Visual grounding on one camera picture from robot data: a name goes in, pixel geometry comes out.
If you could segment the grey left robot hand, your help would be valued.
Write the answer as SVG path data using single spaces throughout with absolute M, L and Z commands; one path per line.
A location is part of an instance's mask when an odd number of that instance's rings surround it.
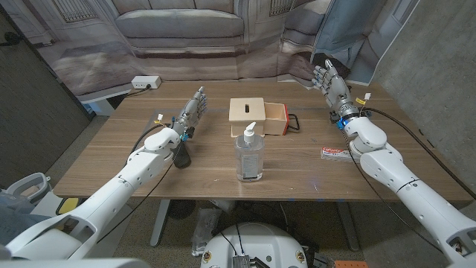
M 173 123 L 173 129 L 179 135 L 188 134 L 193 136 L 192 129 L 195 129 L 199 124 L 199 120 L 206 111 L 207 96 L 204 93 L 204 86 L 201 86 L 185 104 L 180 111 L 176 121 Z

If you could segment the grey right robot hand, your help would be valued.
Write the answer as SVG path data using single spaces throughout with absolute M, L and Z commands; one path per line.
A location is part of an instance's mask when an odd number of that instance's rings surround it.
M 358 109 L 353 104 L 350 90 L 344 79 L 338 74 L 330 60 L 324 62 L 324 67 L 316 66 L 313 71 L 314 88 L 321 91 L 334 118 L 349 120 L 358 117 Z

